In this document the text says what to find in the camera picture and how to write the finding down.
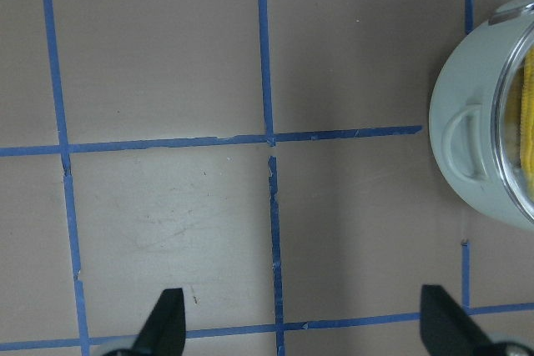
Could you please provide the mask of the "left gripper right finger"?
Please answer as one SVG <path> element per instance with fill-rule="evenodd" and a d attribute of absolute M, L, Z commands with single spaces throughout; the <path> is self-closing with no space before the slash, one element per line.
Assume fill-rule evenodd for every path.
<path fill-rule="evenodd" d="M 429 355 L 506 355 L 440 285 L 421 287 L 420 336 Z"/>

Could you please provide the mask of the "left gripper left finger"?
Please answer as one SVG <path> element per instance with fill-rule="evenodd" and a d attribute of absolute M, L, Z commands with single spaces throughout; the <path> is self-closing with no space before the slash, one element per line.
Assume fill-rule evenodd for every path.
<path fill-rule="evenodd" d="M 183 354 L 186 341 L 184 292 L 167 288 L 155 304 L 128 353 L 130 355 Z"/>

